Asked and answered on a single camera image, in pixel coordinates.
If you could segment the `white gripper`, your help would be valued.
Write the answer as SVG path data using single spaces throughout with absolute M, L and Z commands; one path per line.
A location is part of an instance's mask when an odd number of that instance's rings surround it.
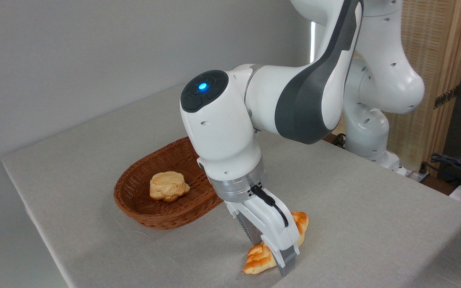
M 259 191 L 272 198 L 274 204 L 269 205 L 253 191 L 225 195 L 224 200 L 252 245 L 264 241 L 269 246 L 281 277 L 285 277 L 296 265 L 300 233 L 287 206 L 267 188 L 260 186 Z

